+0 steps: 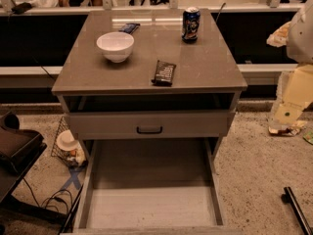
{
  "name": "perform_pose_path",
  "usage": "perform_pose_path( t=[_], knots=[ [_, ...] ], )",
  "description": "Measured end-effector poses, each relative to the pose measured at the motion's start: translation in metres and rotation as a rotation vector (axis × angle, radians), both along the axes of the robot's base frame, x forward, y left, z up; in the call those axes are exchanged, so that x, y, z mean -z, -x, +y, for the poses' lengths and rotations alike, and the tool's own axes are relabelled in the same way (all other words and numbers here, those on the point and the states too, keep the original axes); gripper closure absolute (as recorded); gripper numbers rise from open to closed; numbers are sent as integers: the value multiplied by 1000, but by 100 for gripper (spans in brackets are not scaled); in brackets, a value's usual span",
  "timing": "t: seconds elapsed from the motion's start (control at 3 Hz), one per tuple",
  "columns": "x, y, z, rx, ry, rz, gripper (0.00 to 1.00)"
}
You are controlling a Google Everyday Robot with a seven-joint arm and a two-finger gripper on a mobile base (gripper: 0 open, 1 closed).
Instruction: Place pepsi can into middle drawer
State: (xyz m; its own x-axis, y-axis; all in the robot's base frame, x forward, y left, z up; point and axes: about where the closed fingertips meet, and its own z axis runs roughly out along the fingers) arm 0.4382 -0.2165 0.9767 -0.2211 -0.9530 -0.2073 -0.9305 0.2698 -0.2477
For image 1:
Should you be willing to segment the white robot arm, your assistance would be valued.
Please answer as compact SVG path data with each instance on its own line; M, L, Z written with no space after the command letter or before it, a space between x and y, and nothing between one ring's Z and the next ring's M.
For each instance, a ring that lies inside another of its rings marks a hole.
M274 120L292 125L313 102L313 0L307 0L291 20L287 54L297 67L289 76Z

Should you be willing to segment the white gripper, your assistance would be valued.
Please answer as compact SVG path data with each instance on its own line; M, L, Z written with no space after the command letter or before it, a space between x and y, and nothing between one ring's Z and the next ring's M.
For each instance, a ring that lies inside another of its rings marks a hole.
M283 83L274 120L278 123L295 123L302 112L313 102L313 65L299 64Z

